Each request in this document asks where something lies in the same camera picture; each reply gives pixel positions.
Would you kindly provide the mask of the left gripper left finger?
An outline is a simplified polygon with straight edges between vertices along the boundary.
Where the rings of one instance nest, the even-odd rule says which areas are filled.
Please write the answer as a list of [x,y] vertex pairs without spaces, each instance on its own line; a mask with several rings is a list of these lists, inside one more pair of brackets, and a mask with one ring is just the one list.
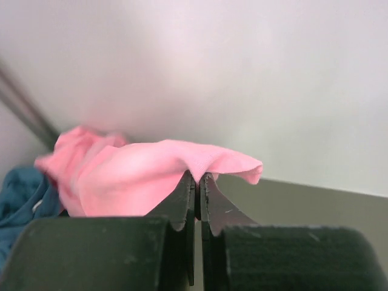
[[158,287],[194,285],[195,188],[192,175],[186,171],[173,192],[147,214],[164,222]]

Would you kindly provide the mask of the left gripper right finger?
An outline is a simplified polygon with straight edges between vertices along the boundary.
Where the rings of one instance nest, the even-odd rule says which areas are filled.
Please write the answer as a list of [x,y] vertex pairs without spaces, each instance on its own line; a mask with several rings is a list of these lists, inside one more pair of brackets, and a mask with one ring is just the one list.
[[224,229],[233,226],[255,226],[257,222],[220,191],[211,174],[204,175],[199,184],[199,214],[204,290],[229,290],[229,247]]

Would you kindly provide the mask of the pink t shirt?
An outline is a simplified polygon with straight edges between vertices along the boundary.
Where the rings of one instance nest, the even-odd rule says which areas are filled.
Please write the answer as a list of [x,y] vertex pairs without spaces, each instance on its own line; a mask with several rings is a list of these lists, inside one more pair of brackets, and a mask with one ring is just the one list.
[[143,216],[178,185],[185,172],[195,182],[206,173],[235,175],[256,184],[261,161],[234,150],[187,141],[129,143],[76,127],[58,138],[35,166],[58,186],[70,216]]

